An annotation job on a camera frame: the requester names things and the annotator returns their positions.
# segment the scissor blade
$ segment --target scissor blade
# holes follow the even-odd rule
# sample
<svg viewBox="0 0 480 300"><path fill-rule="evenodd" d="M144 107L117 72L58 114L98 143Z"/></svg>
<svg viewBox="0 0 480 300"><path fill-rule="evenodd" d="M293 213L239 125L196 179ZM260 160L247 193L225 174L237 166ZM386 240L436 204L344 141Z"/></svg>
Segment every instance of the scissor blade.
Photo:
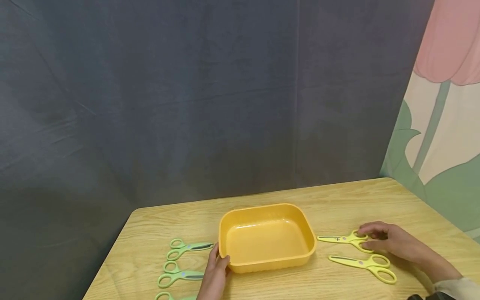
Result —
<svg viewBox="0 0 480 300"><path fill-rule="evenodd" d="M202 250L202 249L209 249L212 247L212 243L205 243L205 244L201 244L201 245L195 245L195 246L192 246L192 250Z"/></svg>
<svg viewBox="0 0 480 300"><path fill-rule="evenodd" d="M341 243L342 240L340 238L341 236L338 235L321 235L317 237L317 240L326 241L329 243Z"/></svg>
<svg viewBox="0 0 480 300"><path fill-rule="evenodd" d="M185 276L185 279L203 279L204 276L203 275L188 275L188 276Z"/></svg>
<svg viewBox="0 0 480 300"><path fill-rule="evenodd" d="M343 265L348 265L351 267L356 267L356 268L363 268L363 261L355 259L355 258L350 258L350 257L345 257L345 256L335 256L335 255L329 255L328 259L334 263L338 264L343 264Z"/></svg>

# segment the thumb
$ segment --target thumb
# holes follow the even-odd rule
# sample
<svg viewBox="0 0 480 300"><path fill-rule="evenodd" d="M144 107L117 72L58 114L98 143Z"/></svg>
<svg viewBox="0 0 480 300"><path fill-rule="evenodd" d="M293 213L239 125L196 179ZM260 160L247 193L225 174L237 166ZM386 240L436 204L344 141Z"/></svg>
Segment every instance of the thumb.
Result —
<svg viewBox="0 0 480 300"><path fill-rule="evenodd" d="M370 240L361 244L361 247L367 250L387 250L387 240Z"/></svg>
<svg viewBox="0 0 480 300"><path fill-rule="evenodd" d="M219 269L225 270L229 262L230 262L230 255L227 255L224 258L218 260L216 266Z"/></svg>

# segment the painted wall mural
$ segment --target painted wall mural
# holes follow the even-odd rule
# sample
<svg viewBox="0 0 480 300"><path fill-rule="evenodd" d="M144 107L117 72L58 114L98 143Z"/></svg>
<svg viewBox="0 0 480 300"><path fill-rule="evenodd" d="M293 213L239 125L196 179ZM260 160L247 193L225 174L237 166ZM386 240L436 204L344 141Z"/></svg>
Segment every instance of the painted wall mural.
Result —
<svg viewBox="0 0 480 300"><path fill-rule="evenodd" d="M480 1L435 1L381 175L480 243Z"/></svg>

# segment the wrist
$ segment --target wrist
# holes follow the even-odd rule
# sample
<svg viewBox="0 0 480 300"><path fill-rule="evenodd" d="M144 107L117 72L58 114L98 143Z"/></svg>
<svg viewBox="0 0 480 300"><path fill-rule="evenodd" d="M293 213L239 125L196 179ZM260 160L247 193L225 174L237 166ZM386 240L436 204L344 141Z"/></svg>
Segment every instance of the wrist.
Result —
<svg viewBox="0 0 480 300"><path fill-rule="evenodd" d="M421 257L417 265L430 278L432 283L456 280L463 277L448 260L434 251Z"/></svg>

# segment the pink flower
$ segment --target pink flower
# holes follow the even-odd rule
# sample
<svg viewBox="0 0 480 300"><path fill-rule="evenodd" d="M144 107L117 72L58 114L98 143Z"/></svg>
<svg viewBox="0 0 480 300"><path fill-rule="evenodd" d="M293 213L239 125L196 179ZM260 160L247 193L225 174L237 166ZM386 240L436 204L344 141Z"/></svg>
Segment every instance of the pink flower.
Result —
<svg viewBox="0 0 480 300"><path fill-rule="evenodd" d="M413 71L431 82L480 82L480 0L435 0Z"/></svg>

